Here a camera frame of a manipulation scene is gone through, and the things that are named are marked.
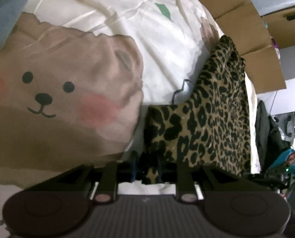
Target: ribbed black surface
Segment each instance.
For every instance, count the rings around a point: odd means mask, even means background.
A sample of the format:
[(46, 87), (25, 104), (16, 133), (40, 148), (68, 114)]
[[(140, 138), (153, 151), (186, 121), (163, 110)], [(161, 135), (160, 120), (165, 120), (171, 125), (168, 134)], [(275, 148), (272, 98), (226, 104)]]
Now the ribbed black surface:
[(96, 237), (235, 238), (213, 227), (197, 206), (178, 203), (173, 195), (121, 195), (113, 204), (96, 207), (84, 225), (61, 238)]

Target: bear's inner ear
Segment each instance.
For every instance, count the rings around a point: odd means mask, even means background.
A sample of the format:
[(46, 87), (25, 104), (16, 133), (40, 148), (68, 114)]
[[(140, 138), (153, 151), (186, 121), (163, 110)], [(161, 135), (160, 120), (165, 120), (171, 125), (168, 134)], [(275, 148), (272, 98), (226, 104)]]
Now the bear's inner ear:
[(72, 82), (65, 82), (63, 90), (66, 93), (72, 93), (75, 90), (75, 85)]
[(33, 80), (33, 73), (31, 72), (25, 72), (22, 76), (22, 81), (25, 83), (25, 84), (29, 84), (31, 83)]
[(115, 50), (115, 56), (118, 58), (120, 66), (124, 67), (130, 72), (132, 71), (132, 62), (127, 53), (117, 49)]

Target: leopard print pouch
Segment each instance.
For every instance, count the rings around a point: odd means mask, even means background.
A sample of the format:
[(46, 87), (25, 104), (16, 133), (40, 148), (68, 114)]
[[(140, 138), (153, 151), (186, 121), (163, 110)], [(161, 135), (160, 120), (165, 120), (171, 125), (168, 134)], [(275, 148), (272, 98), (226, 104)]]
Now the leopard print pouch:
[[(222, 36), (200, 72), (191, 97), (178, 105), (150, 106), (146, 153), (189, 167), (213, 163), (233, 174), (250, 171), (249, 105), (245, 60)], [(150, 165), (145, 183), (158, 182)]]

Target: leopard print clothing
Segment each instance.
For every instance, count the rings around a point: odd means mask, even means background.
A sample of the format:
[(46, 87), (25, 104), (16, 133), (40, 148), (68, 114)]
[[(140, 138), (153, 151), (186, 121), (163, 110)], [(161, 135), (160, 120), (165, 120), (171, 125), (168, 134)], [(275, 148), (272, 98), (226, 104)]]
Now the leopard print clothing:
[[(149, 107), (146, 153), (189, 167), (213, 163), (233, 174), (250, 171), (249, 105), (245, 60), (222, 36), (200, 72), (191, 97), (178, 105)], [(145, 183), (155, 183), (157, 166)]]

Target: bear's mouth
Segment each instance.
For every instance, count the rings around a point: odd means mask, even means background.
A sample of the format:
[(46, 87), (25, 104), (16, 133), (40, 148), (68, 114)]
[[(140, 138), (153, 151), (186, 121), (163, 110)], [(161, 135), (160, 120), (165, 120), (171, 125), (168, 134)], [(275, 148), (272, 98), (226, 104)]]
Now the bear's mouth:
[(45, 106), (41, 106), (40, 109), (39, 109), (38, 111), (35, 111), (35, 110), (33, 110), (33, 109), (29, 108), (29, 107), (28, 107), (27, 109), (28, 109), (30, 112), (34, 113), (34, 114), (41, 114), (42, 116), (44, 116), (44, 117), (46, 117), (46, 118), (54, 118), (54, 117), (56, 117), (55, 114), (51, 114), (51, 115), (45, 114), (45, 113), (43, 112), (44, 107), (45, 107)]

